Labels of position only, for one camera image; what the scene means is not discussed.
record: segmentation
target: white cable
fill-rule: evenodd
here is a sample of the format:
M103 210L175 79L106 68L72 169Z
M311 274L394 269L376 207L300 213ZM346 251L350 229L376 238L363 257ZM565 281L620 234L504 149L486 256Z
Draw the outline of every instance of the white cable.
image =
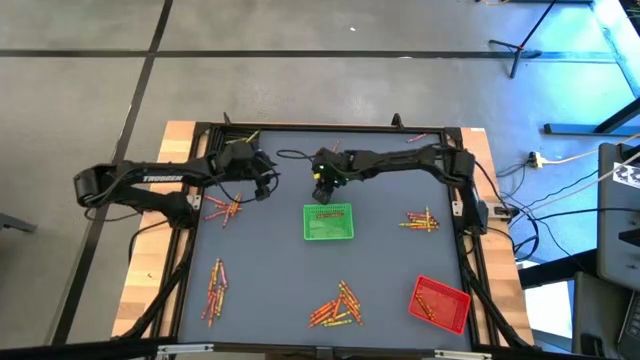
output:
M640 133L635 134L635 135L633 135L631 137L628 137L628 138L626 138L626 139L624 139L622 141L618 141L617 143L615 143L615 145L627 143L627 142L629 142L629 141L631 141L631 140L633 140L633 139L635 139L637 137L640 137ZM561 160L547 160L547 159L545 159L543 157L540 157L540 163L542 165L545 165L545 164L551 164L551 165L564 164L564 163L568 163L569 161L573 161L573 160L576 160L576 159L580 159L581 157L585 157L587 155L591 155L596 151L598 151L598 149L593 149L593 150L587 151L584 154L574 155L574 156L568 157L566 159L561 159Z
M577 194L577 193L579 193L579 192L581 192L581 191L585 190L586 188L588 188L588 187L590 187L590 186L592 186L592 185L595 185L595 184L599 183L600 181L602 181L602 180L604 180L604 179L608 178L609 176L611 176L611 175L612 175L616 170L618 170L618 168L619 168L619 167L629 164L630 162L632 162L633 160L637 159L638 157L640 157L640 152L636 153L635 155L633 155L632 157L630 157L627 161L623 162L622 164L620 164L620 165L618 165L618 166L614 166L614 168L613 168L613 169L611 169L611 171L609 171L608 173L606 173L606 174L604 174L604 175L600 176L600 177L599 177L597 180L595 180L594 182L591 182L591 183L589 183L589 184L587 184L587 185L585 185L585 186L581 187L580 189L578 189L578 190L576 190L576 191L574 191L574 192L571 192L571 193L569 193L569 194L567 194L567 195L561 196L561 197L559 197L559 198L557 198L557 199L553 199L553 200L548 201L548 202L546 202L546 203L542 203L542 204L540 204L540 205L538 205L538 206L536 206L536 207L532 208L532 209L531 209L531 211L530 211L530 213L533 213L535 210L538 210L538 209L540 209L540 208L542 208L542 207L545 207L545 206L547 206L547 205L553 204L554 202L558 202L558 201L560 201L560 200L566 199L566 198L568 198L569 196L573 196L573 195L575 195L575 194Z

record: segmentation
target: wooden table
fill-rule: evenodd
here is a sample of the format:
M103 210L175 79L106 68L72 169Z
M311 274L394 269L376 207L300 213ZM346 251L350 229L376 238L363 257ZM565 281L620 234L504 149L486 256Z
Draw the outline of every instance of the wooden table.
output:
M157 161L186 161L191 150L195 126L196 122L194 121L169 121L165 129ZM462 128L461 130L464 146L475 154L476 160L483 165L497 186L495 169L489 150L489 142L484 129ZM203 136L199 140L196 151L197 156L204 154L205 143L206 139ZM475 181L478 194L483 200L498 202L498 199L496 199L491 189L491 185L482 172L475 172ZM153 184L151 185L151 190L159 193L168 193L171 191L180 191L181 187L182 185L178 183ZM159 213L145 213L142 217L140 228L162 221L163 219L164 217ZM489 226L508 232L506 223L499 220L489 220ZM167 258L170 236L171 229L167 225L156 227L138 236L113 326L112 334L114 336L129 330L156 296ZM187 232L182 231L180 237L181 244L179 244L178 249L183 248L182 245L186 241L186 236ZM504 235L490 231L488 234L482 236L482 248L493 301L518 334L529 344L533 344L533 334L527 318L524 294L520 287L511 242L505 238ZM176 261L179 261L181 255L179 250ZM474 259L471 255L469 259L472 266L475 266ZM476 306L476 320L478 323L480 342L482 344L488 344L489 335L482 305L476 297L474 297L474 303ZM160 335L169 334L169 324L174 305L175 291L165 306Z

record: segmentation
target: concrete floor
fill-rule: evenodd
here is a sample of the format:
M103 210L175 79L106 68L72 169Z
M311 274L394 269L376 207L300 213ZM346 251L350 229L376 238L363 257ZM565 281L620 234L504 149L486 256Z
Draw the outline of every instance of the concrete floor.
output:
M5 0L0 49L147 49L161 8L161 0ZM161 49L489 50L489 38L521 40L544 8L471 0L181 0ZM601 24L587 6L561 5L530 44L609 51ZM0 211L39 225L33 235L0 232L1 348L45 341L86 227L71 178L109 160L141 65L142 59L0 58ZM387 124L399 112L411 125L484 127L498 169L529 151L553 159L615 141L549 137L540 128L598 123L632 101L616 64L527 62L515 80L506 77L509 66L499 60L158 59L127 158L155 160L167 120L217 121L223 111L238 121L362 124ZM542 197L596 165L591 156L529 171L516 197ZM503 179L503 188L515 180ZM592 188L540 215L595 204ZM579 252L595 246L594 220L583 214L549 225L568 251ZM126 244L137 226L137 219L105 226L71 341L109 337ZM516 240L529 234L524 222L513 231ZM563 256L543 234L536 257Z

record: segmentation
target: red basket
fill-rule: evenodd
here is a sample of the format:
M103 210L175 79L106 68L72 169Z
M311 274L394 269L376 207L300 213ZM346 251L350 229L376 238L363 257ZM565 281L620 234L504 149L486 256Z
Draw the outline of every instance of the red basket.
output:
M427 317L416 301L418 293L433 311L433 320ZM429 279L424 275L419 275L409 302L409 314L461 335L467 320L469 304L471 304L471 297L467 293Z

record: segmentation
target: green plastic basket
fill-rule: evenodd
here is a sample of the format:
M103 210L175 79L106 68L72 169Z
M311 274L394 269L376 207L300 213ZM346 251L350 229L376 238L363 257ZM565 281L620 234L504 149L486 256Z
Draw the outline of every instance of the green plastic basket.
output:
M303 212L305 240L353 239L351 204L305 205ZM343 215L322 217L336 213Z

